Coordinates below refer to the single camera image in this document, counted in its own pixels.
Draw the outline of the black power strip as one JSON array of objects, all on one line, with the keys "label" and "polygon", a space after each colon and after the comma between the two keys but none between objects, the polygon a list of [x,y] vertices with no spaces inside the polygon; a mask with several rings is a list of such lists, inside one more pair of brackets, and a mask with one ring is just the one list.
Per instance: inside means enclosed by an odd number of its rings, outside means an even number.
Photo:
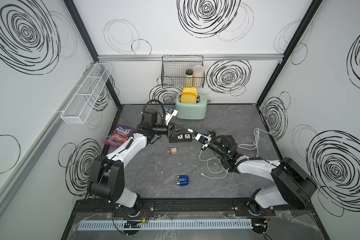
[{"label": "black power strip", "polygon": [[179,134],[174,137],[169,138],[170,143],[184,143],[184,142],[191,142],[192,135],[191,134]]}]

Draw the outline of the pink USB charger adapter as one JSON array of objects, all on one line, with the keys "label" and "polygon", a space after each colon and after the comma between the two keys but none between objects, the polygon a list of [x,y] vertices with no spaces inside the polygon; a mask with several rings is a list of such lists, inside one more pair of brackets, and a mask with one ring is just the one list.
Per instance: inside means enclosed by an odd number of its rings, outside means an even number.
[{"label": "pink USB charger adapter", "polygon": [[169,148],[167,150],[167,153],[170,154],[170,155],[176,155],[177,154],[177,148]]}]

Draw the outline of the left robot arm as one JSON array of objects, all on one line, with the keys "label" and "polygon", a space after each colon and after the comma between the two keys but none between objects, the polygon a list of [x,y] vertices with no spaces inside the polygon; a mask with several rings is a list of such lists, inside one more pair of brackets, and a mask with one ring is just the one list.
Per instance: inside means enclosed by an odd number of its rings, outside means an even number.
[{"label": "left robot arm", "polygon": [[94,159],[87,185],[87,193],[100,197],[111,203],[117,203],[126,208],[134,208],[140,196],[125,187],[125,167],[132,158],[148,144],[155,136],[174,135],[172,117],[178,113],[170,108],[165,110],[161,123],[157,123],[158,111],[144,110],[143,118],[131,132],[130,138],[114,152]]}]

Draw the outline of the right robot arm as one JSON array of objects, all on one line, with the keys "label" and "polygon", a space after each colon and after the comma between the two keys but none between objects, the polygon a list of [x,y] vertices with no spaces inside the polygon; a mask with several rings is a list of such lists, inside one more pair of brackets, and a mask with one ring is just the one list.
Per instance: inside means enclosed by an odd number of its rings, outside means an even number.
[{"label": "right robot arm", "polygon": [[317,183],[291,158],[265,160],[248,157],[237,151],[239,145],[232,136],[203,136],[195,139],[201,149],[220,156],[223,169],[229,173],[252,174],[275,183],[271,188],[257,189],[247,201],[249,212],[258,216],[274,206],[290,205],[303,210],[311,202]]}]

